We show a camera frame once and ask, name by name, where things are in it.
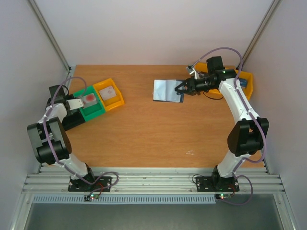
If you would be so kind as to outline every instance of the white wall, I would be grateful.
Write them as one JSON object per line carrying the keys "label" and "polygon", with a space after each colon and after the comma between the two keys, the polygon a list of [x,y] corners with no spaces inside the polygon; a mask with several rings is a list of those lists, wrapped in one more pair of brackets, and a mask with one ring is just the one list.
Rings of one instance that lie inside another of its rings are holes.
{"label": "white wall", "polygon": [[0,1],[0,225],[9,229],[36,161],[27,125],[44,114],[48,87],[65,70],[26,0]]}
{"label": "white wall", "polygon": [[268,160],[280,173],[300,229],[307,229],[307,1],[282,1],[244,69],[252,104],[270,123]]}
{"label": "white wall", "polygon": [[271,0],[36,2],[70,65],[187,65],[220,46],[244,54]]}

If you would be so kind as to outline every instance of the robotic arm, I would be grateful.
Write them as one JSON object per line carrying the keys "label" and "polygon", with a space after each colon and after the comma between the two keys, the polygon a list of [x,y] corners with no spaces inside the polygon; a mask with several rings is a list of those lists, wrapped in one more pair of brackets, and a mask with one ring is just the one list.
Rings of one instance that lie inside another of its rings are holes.
{"label": "robotic arm", "polygon": [[[51,98],[54,96],[57,88],[58,85],[49,88]],[[48,100],[46,111],[51,107],[51,98]],[[27,132],[38,162],[59,167],[64,167],[65,165],[68,166],[71,174],[69,190],[73,187],[79,189],[79,191],[90,191],[94,186],[85,183],[77,177],[76,174],[91,183],[95,181],[94,174],[88,165],[78,160],[78,158],[72,153],[71,143],[62,125],[64,118],[76,116],[78,108],[81,107],[83,107],[81,99],[74,98],[72,95],[65,95],[63,88],[61,88],[55,97],[55,103],[51,113],[48,114],[48,112],[46,112],[38,122],[29,125],[27,127]],[[58,159],[55,159],[48,144],[43,127],[44,118],[46,118],[48,137],[51,140]]]}
{"label": "robotic arm", "polygon": [[187,70],[192,76],[178,85],[175,91],[177,94],[200,95],[200,92],[218,89],[229,105],[235,120],[235,127],[227,139],[229,150],[223,161],[214,168],[210,179],[214,191],[223,191],[229,187],[229,184],[235,185],[233,175],[238,167],[263,148],[263,140],[253,117],[260,124],[265,136],[269,122],[266,118],[260,118],[250,106],[239,80],[235,82],[235,70],[225,69],[221,57],[208,59],[207,67],[208,73],[205,73],[196,71],[193,66],[188,66]]}

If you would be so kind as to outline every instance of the red object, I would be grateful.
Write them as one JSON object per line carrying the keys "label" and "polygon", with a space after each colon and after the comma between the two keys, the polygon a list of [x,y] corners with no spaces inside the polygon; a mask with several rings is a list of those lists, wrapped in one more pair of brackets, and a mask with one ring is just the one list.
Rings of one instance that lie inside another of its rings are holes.
{"label": "red object", "polygon": [[86,100],[87,101],[93,101],[93,100],[95,100],[95,96],[93,94],[89,94],[89,95],[86,96]]}

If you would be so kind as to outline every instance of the black mounting plate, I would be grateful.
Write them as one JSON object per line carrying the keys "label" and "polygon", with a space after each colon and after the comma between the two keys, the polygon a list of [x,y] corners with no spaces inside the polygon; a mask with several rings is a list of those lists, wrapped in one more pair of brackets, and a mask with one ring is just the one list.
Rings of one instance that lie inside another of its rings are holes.
{"label": "black mounting plate", "polygon": [[[228,185],[221,188],[220,190],[216,190],[213,187],[212,177],[210,176],[198,176],[195,177],[195,180],[196,180],[197,192],[233,192],[233,189]],[[232,186],[235,188],[236,192],[240,191],[238,183],[237,185],[232,184]]]}
{"label": "black mounting plate", "polygon": [[[97,183],[101,183],[103,187],[107,187],[108,183],[112,184],[112,177],[111,176],[102,176]],[[93,191],[94,189],[101,188],[99,185],[95,185],[90,191]],[[111,188],[104,188],[103,193],[110,192]],[[75,185],[68,185],[68,191],[69,192],[90,192],[89,190],[86,190],[85,188],[76,188]]]}

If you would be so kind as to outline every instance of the vertical metal pole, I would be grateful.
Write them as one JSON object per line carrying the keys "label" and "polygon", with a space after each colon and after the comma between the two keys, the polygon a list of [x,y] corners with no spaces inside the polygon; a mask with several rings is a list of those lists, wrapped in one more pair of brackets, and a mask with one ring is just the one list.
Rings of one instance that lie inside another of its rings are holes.
{"label": "vertical metal pole", "polygon": [[56,50],[56,52],[57,52],[57,54],[59,56],[59,58],[61,59],[61,61],[62,61],[63,65],[64,65],[66,71],[69,73],[69,71],[70,71],[69,64],[68,64],[66,58],[64,57],[64,55],[63,55],[63,53],[62,53],[62,51],[61,51],[61,49],[60,49],[56,39],[54,38],[54,36],[53,36],[53,34],[52,34],[52,32],[51,32],[51,30],[49,28],[49,26],[47,25],[47,23],[46,23],[43,15],[41,13],[41,11],[39,10],[39,7],[38,7],[37,3],[35,2],[35,0],[27,0],[27,1],[29,2],[29,5],[31,6],[33,12],[35,13],[37,19],[41,23],[44,31],[46,32],[46,34],[47,34],[47,36],[48,36],[48,38],[50,40],[50,42],[52,43],[54,49]]}
{"label": "vertical metal pole", "polygon": [[269,9],[265,13],[253,39],[251,40],[250,44],[248,45],[248,48],[243,55],[243,66],[246,63],[248,57],[250,56],[251,52],[253,51],[254,47],[256,46],[257,42],[259,41],[261,35],[263,34],[263,31],[265,30],[266,26],[268,25],[269,21],[271,20],[273,14],[275,13],[277,7],[280,5],[282,0],[273,0]]}

